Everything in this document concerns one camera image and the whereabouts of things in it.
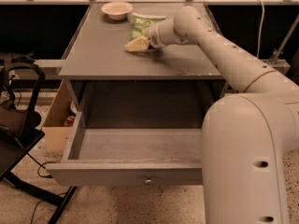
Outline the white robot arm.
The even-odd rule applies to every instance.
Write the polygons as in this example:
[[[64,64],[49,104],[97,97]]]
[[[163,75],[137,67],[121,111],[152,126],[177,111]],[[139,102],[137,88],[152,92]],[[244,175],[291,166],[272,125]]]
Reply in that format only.
[[[283,156],[299,145],[298,85],[218,33],[200,8],[180,8],[125,48],[173,44],[198,46],[234,89],[203,121],[206,224],[289,224]]]

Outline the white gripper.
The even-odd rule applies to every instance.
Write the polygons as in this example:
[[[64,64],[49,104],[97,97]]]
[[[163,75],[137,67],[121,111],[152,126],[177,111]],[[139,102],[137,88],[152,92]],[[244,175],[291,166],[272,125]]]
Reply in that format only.
[[[162,49],[170,45],[189,45],[191,43],[184,35],[178,33],[179,22],[175,19],[157,21],[143,30],[143,35],[125,45],[129,52],[145,51],[151,45]]]

